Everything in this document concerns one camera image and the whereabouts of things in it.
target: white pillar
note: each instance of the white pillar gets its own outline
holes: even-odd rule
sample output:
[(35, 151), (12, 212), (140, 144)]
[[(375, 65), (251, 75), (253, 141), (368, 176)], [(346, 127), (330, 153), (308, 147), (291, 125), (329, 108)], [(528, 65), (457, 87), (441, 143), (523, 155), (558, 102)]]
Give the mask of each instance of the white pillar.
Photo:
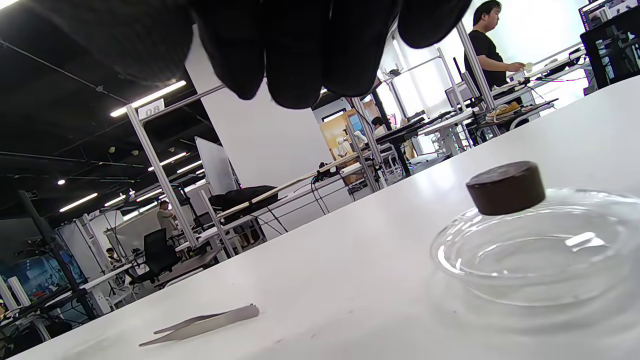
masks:
[[(220, 85), (195, 27), (185, 66), (198, 93)], [(266, 81), (251, 101), (223, 89), (202, 103), (243, 186), (280, 186), (333, 161), (311, 109), (280, 107)]]

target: white table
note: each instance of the white table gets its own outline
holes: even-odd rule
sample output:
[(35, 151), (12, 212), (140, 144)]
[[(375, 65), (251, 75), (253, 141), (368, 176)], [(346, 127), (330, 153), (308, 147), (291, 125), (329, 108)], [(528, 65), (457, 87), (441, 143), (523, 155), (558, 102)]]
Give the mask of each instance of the white table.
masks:
[[(506, 306), (441, 274), (434, 235), (472, 206), (465, 182), (510, 161), (548, 187), (640, 194), (640, 77), (589, 95), (340, 211), (59, 336), (22, 359), (622, 360), (640, 352), (640, 283), (561, 307)], [(381, 221), (389, 209), (401, 221)], [(255, 303), (262, 314), (140, 348), (191, 316)]]

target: dark brown cap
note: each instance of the dark brown cap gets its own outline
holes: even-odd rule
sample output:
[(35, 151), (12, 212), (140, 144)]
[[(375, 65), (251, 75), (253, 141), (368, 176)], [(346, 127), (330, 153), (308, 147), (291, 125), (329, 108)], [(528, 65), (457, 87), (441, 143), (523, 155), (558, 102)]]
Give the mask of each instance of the dark brown cap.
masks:
[(491, 168), (467, 183), (480, 214), (505, 215), (529, 209), (545, 199), (540, 170), (531, 161)]

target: glass dish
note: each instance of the glass dish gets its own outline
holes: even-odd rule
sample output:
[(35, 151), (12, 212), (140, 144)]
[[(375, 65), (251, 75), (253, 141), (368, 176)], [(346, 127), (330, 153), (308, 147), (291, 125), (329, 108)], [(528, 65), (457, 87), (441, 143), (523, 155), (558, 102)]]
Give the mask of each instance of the glass dish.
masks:
[(640, 237), (640, 200), (552, 189), (538, 205), (487, 216), (476, 208), (431, 245), (441, 270), (507, 304), (566, 304), (603, 293), (629, 271)]

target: sneaker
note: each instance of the sneaker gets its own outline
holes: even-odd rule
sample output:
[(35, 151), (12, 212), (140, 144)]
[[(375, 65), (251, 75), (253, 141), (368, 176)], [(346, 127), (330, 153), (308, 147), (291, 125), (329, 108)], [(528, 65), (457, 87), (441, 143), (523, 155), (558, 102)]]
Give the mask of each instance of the sneaker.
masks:
[(498, 105), (498, 108), (495, 111), (486, 115), (486, 121), (497, 122), (498, 120), (512, 116), (518, 110), (520, 110), (520, 105), (518, 105), (517, 102), (512, 102), (510, 105)]

